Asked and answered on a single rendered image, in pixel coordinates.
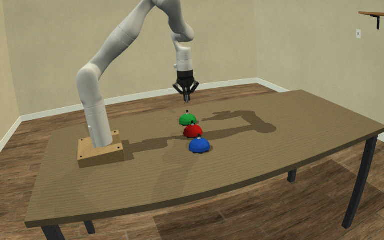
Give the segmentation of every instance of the beige wall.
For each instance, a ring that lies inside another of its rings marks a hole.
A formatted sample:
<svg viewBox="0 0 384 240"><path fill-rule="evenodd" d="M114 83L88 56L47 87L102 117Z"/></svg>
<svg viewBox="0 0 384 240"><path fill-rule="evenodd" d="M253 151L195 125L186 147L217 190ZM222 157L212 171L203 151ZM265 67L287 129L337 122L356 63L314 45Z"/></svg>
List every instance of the beige wall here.
<svg viewBox="0 0 384 240"><path fill-rule="evenodd" d="M0 1L0 139L19 116L81 104L76 74L140 2ZM201 84L260 78L384 124L384 21L376 30L376 18L358 14L383 13L381 0L181 0L181 6L195 32L182 44L192 49ZM148 14L138 39L101 77L104 99L172 88L176 52L167 19L157 7Z"/></svg>
<svg viewBox="0 0 384 240"><path fill-rule="evenodd" d="M0 141L20 117L8 48L3 0L0 0Z"/></svg>

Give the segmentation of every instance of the green dome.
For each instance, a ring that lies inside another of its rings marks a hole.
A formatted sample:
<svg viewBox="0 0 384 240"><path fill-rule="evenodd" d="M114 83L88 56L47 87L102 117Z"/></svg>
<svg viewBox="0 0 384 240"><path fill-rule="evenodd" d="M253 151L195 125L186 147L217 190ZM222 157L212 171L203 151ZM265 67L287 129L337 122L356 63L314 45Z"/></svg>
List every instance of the green dome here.
<svg viewBox="0 0 384 240"><path fill-rule="evenodd" d="M188 110L186 111L186 114L182 115L180 117L179 123L184 126L191 125L193 123L195 124L197 122L196 117L192 114L188 113Z"/></svg>

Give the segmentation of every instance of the red dome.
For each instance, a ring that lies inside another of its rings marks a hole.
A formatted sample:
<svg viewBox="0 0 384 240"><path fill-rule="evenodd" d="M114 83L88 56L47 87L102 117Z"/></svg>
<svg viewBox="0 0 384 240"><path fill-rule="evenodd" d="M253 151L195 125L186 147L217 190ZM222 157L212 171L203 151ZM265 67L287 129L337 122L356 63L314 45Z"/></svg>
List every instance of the red dome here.
<svg viewBox="0 0 384 240"><path fill-rule="evenodd" d="M196 124L188 125L184 129L184 136L186 136L187 138L197 138L199 136L199 134L200 134L200 136L202 136L203 130L201 127L199 127Z"/></svg>

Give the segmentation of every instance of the wooden floor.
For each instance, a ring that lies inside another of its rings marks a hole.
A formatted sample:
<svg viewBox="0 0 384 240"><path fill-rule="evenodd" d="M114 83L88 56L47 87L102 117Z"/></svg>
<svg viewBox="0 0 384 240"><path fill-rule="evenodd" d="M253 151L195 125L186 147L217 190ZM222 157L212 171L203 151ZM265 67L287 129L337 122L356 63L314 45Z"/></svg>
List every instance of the wooden floor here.
<svg viewBox="0 0 384 240"><path fill-rule="evenodd" d="M108 118L246 96L278 94L259 84L198 90L185 103L174 94L106 106ZM0 240L45 240L24 218L52 130L85 124L84 111L22 122L0 153ZM376 150L352 226L341 224L365 142L297 170L190 204L128 216L61 225L67 240L383 240L384 143Z"/></svg>

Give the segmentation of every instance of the shelf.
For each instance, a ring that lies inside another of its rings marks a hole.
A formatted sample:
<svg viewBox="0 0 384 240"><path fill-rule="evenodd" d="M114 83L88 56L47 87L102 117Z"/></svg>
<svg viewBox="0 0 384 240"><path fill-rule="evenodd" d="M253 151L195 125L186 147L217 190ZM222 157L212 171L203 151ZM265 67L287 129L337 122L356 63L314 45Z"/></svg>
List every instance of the shelf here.
<svg viewBox="0 0 384 240"><path fill-rule="evenodd" d="M359 14L368 15L371 17L377 18L377 30L380 29L380 16L384 17L384 12L368 12L368 11L359 11Z"/></svg>

